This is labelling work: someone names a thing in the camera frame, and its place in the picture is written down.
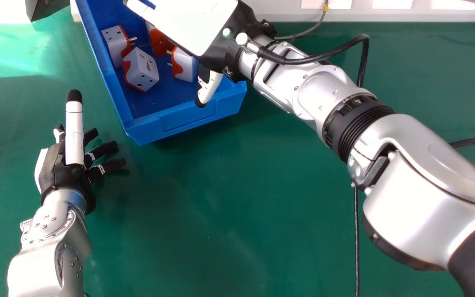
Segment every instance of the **robotic hand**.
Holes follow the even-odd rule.
[[[311,126],[364,191],[364,229],[396,261],[447,270],[475,297],[475,167],[417,121],[397,114],[324,57],[274,40],[241,0],[139,0],[124,4],[210,72],[249,80],[272,103]]]
[[[83,297],[83,263],[91,252],[85,216],[94,211],[91,184],[105,173],[122,169],[126,160],[92,167],[98,158],[117,152],[115,141],[84,154],[98,130],[83,133],[82,95],[67,95],[66,130],[53,130],[56,143],[40,152],[34,171],[41,207],[19,224],[21,245],[8,268],[9,297]]]

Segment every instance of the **green tabletop surface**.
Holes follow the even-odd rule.
[[[361,33],[371,37],[368,90],[447,141],[475,137],[475,23],[325,23],[296,46],[319,53]],[[360,45],[332,62],[356,77]],[[40,205],[38,152],[65,121],[72,88],[84,96],[85,128],[101,133],[92,145],[115,139],[129,168],[94,187],[84,267],[91,297],[354,294],[349,175],[313,130],[249,85],[237,115],[138,146],[66,7],[0,25],[0,296],[19,223]],[[461,152],[475,164],[475,147]],[[396,263],[361,232],[361,296],[462,296],[449,273]]]

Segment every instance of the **blue plastic container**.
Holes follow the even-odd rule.
[[[170,57],[153,55],[145,22],[124,6],[122,0],[76,2],[122,126],[138,145],[190,130],[239,111],[247,92],[244,81],[234,84],[225,77],[206,107],[198,108],[194,104],[197,83],[175,79],[172,68],[167,65]],[[122,25],[130,38],[137,36],[136,47],[152,55],[157,62],[160,81],[146,93],[128,87],[122,69],[113,67],[100,31],[116,25]]]

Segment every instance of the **white wall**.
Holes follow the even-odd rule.
[[[301,9],[301,0],[243,0],[258,19],[273,22],[317,21],[321,9]],[[372,0],[353,0],[351,9],[330,9],[326,22],[475,22],[475,10],[432,10],[432,0],[413,0],[412,9],[373,9]]]

